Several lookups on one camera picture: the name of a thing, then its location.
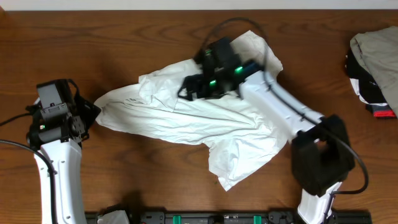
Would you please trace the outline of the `white t-shirt black print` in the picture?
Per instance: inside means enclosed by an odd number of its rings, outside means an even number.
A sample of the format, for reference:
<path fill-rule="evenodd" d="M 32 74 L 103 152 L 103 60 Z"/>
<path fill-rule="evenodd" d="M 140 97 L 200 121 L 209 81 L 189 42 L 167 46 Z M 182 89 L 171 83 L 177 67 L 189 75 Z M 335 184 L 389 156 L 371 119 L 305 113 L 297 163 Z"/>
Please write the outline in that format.
<path fill-rule="evenodd" d="M 141 75 L 95 101 L 96 121 L 114 131 L 209 148 L 209 170 L 229 190 L 269 162 L 287 136 L 236 93 L 220 99 L 187 101 L 177 96 L 183 79 L 199 73 L 184 60 Z"/>

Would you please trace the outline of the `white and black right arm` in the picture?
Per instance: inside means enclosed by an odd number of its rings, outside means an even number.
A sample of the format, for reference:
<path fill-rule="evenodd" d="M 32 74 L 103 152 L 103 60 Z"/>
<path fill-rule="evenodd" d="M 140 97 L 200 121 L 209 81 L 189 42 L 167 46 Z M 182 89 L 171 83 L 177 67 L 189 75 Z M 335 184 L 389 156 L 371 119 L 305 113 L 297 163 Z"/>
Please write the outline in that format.
<path fill-rule="evenodd" d="M 242 65 L 202 65 L 183 79 L 177 95 L 184 100 L 216 99 L 236 90 L 288 136 L 292 172 L 302 187 L 297 213 L 304 223 L 326 223 L 335 195 L 356 155 L 346 127 L 336 115 L 325 117 L 283 89 L 272 75 L 250 60 Z"/>

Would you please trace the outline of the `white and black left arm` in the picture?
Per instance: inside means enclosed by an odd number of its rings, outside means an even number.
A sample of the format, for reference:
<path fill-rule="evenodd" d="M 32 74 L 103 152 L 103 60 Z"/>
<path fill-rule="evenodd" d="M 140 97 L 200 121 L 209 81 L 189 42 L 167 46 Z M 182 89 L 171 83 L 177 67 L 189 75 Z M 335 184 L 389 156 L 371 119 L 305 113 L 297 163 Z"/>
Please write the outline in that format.
<path fill-rule="evenodd" d="M 39 170 L 42 223 L 87 223 L 82 142 L 100 111 L 79 94 L 40 93 L 27 139 Z"/>

